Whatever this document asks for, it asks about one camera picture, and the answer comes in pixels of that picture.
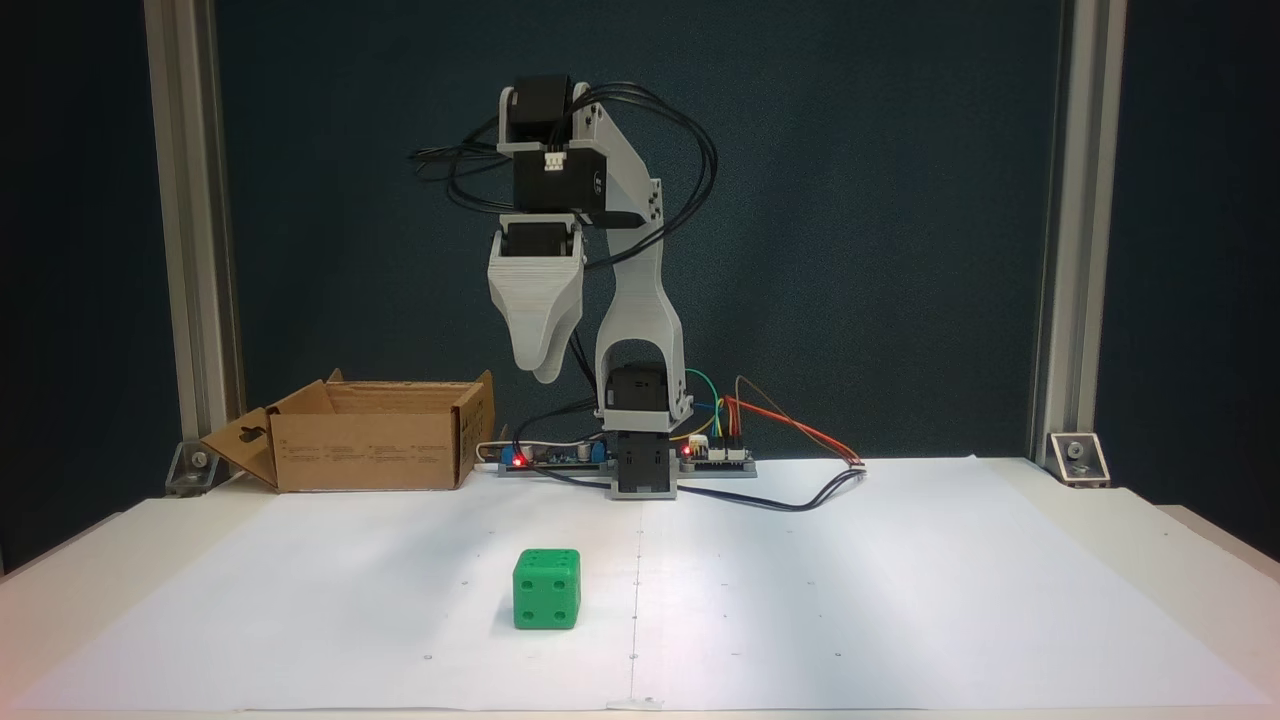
green dice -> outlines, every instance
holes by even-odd
[[[530,548],[511,574],[515,621],[522,630],[568,629],[582,603],[582,559],[576,550]]]

table surface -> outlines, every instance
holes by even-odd
[[[1070,489],[1020,459],[983,460],[1080,546],[1155,601],[1271,698],[1280,698],[1280,565],[1185,511],[1165,512],[1126,489]],[[201,498],[148,500],[0,583],[0,714],[64,657],[253,516],[273,496],[237,480]],[[124,712],[9,711],[13,717],[125,717]],[[306,711],[305,720],[522,717],[521,712]],[[575,714],[620,716],[618,711]],[[676,715],[710,715],[684,714]],[[717,712],[790,717],[796,712]],[[1024,711],[810,711],[813,717],[1260,719],[1280,705]],[[148,717],[230,714],[150,712]],[[275,717],[279,712],[237,712]]]

metal bracket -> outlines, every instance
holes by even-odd
[[[1050,433],[1053,451],[1050,468],[1062,484],[1073,488],[1108,488],[1111,471],[1094,433]]]
[[[164,480],[164,493],[166,497],[198,497],[225,483],[230,475],[230,464],[200,441],[179,442]]]

black cable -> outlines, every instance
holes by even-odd
[[[820,507],[824,502],[831,500],[831,496],[840,489],[846,482],[852,478],[858,478],[867,474],[865,468],[846,468],[841,470],[835,478],[832,478],[826,486],[818,491],[818,495],[813,496],[813,500],[800,505],[791,505],[788,502],[780,502],[777,500],[769,500],[767,497],[755,497],[750,495],[741,495],[736,492],[728,492],[722,489],[710,488],[695,488],[689,486],[678,486],[680,489],[690,492],[694,495],[701,495],[705,497],[713,497],[716,500],[724,500],[728,502],[737,502],[740,505],[749,505],[751,507],[760,507],[763,510],[777,510],[781,512],[808,512],[815,507]]]
[[[485,120],[480,127],[475,128],[462,142],[447,146],[447,147],[428,147],[413,152],[410,159],[419,163],[419,167],[413,170],[422,182],[444,182],[444,196],[449,202],[462,208],[463,210],[471,210],[474,213],[485,213],[490,215],[500,215],[504,213],[515,211],[515,208],[509,202],[502,202],[498,200],[486,200],[476,195],[471,195],[462,186],[458,184],[458,178],[475,176],[480,173],[486,173],[495,170],[503,165],[511,163],[509,158],[499,154],[497,146],[480,142],[479,137],[484,133],[498,127],[498,115],[494,115]],[[470,168],[460,172],[458,167],[463,163],[479,161],[479,160],[493,160],[492,163],[483,165],[480,168]],[[440,163],[448,164],[448,172],[442,177],[424,178],[421,176],[422,168],[428,164]]]
[[[714,141],[712,141],[710,135],[708,135],[707,131],[698,124],[698,122],[676,110],[652,91],[631,82],[604,83],[582,94],[570,105],[566,114],[562,115],[553,127],[550,136],[552,145],[556,145],[557,141],[564,137],[564,129],[573,113],[599,101],[614,101],[635,105],[680,124],[687,129],[698,142],[701,164],[698,173],[698,182],[695,182],[689,199],[685,201],[685,205],[680,209],[680,211],[664,223],[664,227],[655,229],[636,242],[632,247],[618,252],[617,255],[588,263],[586,269],[589,270],[607,268],[630,258],[635,258],[684,225],[710,196],[710,191],[716,183],[716,176],[719,169],[719,151],[716,147]]]
[[[534,418],[530,418],[530,419],[525,420],[524,423],[521,423],[520,425],[516,427],[516,430],[513,433],[511,433],[511,447],[512,447],[512,451],[517,456],[524,457],[525,454],[524,454],[524,451],[520,447],[520,436],[524,434],[525,429],[529,428],[529,425],[532,425],[534,423],[539,423],[539,421],[545,420],[548,418],[556,418],[558,415],[571,415],[573,413],[585,413],[588,410],[593,410],[594,407],[595,407],[595,396],[593,395],[591,397],[586,397],[586,398],[579,400],[577,402],[571,402],[570,405],[566,405],[564,407],[561,407],[558,410],[552,410],[550,413],[544,413],[541,415],[536,415]],[[539,468],[538,464],[534,462],[534,459],[531,456],[527,457],[526,461],[527,461],[527,465],[525,465],[525,466],[529,468],[530,470],[532,470],[532,471],[535,471],[535,473],[538,473],[540,475],[545,475],[548,478],[552,478],[554,480],[559,480],[562,483],[568,483],[571,486],[589,487],[589,488],[608,488],[609,487],[609,483],[595,483],[595,482],[591,482],[591,480],[580,480],[577,478],[571,478],[568,475],[557,473],[554,470],[548,470],[545,468]]]
[[[577,402],[572,402],[570,405],[566,405],[564,407],[561,407],[558,410],[552,410],[550,413],[544,413],[543,415],[536,415],[534,418],[530,418],[530,419],[525,420],[524,423],[521,423],[520,425],[516,427],[516,430],[511,436],[511,446],[512,446],[513,452],[516,455],[524,457],[524,451],[520,447],[520,436],[524,434],[525,429],[527,429],[530,425],[532,425],[535,423],[539,423],[541,420],[545,420],[548,418],[556,418],[558,415],[570,415],[570,414],[573,414],[573,413],[584,413],[584,411],[591,410],[594,407],[595,407],[595,398],[594,397],[588,397],[588,398],[582,398],[582,400],[580,400]],[[603,434],[603,433],[591,433],[590,436],[586,436],[584,438],[584,441],[585,439],[590,439],[593,437],[598,437],[599,434]],[[538,466],[538,464],[534,462],[532,457],[527,457],[526,462],[527,462],[526,468],[529,468],[530,470],[534,470],[535,473],[538,473],[540,475],[545,475],[545,477],[552,478],[554,480],[561,480],[563,483],[568,483],[568,484],[572,484],[572,486],[581,486],[581,487],[593,487],[593,488],[608,488],[609,487],[609,483],[598,483],[598,482],[591,482],[591,480],[580,480],[577,478],[571,478],[568,475],[564,475],[562,473],[557,473],[554,470],[548,470],[545,468],[540,468],[540,466]],[[814,510],[817,507],[822,507],[822,505],[826,503],[828,500],[831,500],[832,496],[836,495],[836,491],[838,491],[846,482],[849,482],[849,480],[851,480],[854,478],[863,477],[865,474],[867,474],[867,469],[863,468],[863,466],[850,466],[850,468],[846,468],[846,469],[841,470],[840,473],[837,473],[835,478],[832,478],[831,480],[828,480],[827,484],[824,484],[822,487],[822,489],[819,489],[818,493],[813,496],[812,500],[809,500],[808,502],[799,503],[799,505],[792,505],[790,502],[781,502],[781,501],[771,500],[771,498],[767,498],[767,497],[755,497],[755,496],[751,496],[751,495],[742,495],[742,493],[728,492],[728,491],[722,491],[722,489],[699,488],[699,487],[689,487],[689,486],[680,486],[680,484],[677,484],[676,487],[677,487],[677,489],[687,492],[687,493],[700,495],[700,496],[710,497],[710,498],[714,498],[714,500],[723,500],[726,502],[736,502],[739,505],[748,505],[750,507],[759,507],[762,510],[776,510],[776,511],[780,511],[780,512],[808,512],[809,510]]]
[[[588,384],[591,386],[591,392],[595,392],[595,370],[591,369],[590,356],[582,347],[582,337],[577,334],[577,328],[573,328],[573,334],[568,338],[568,348],[573,352],[573,359],[577,360],[577,368],[582,372],[582,377],[586,378]]]

orange wire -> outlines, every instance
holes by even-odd
[[[818,432],[818,430],[810,428],[809,425],[805,425],[804,423],[800,423],[797,420],[792,420],[792,419],[790,419],[790,418],[787,418],[785,415],[778,415],[777,413],[773,413],[772,410],[765,410],[764,407],[756,407],[755,405],[751,405],[750,402],[746,402],[744,400],[739,400],[739,398],[736,398],[733,396],[726,396],[724,401],[728,402],[731,406],[733,406],[735,410],[740,405],[740,406],[746,407],[748,410],[750,410],[751,413],[755,413],[758,415],[764,415],[765,418],[772,418],[774,420],[778,420],[780,423],[786,423],[788,425],[795,425],[796,428],[800,428],[803,430],[808,430],[808,432],[813,433],[814,436],[817,436],[817,437],[822,438],[823,441],[826,441],[827,445],[829,445],[832,450],[837,451],[837,454],[844,454],[842,455],[844,457],[846,457],[849,460],[854,460],[855,462],[861,462],[863,461],[863,459],[859,457],[858,454],[854,452],[852,448],[850,448],[847,445],[840,442],[838,439],[836,439],[836,438],[833,438],[833,437],[831,437],[831,436],[828,436],[826,433]]]

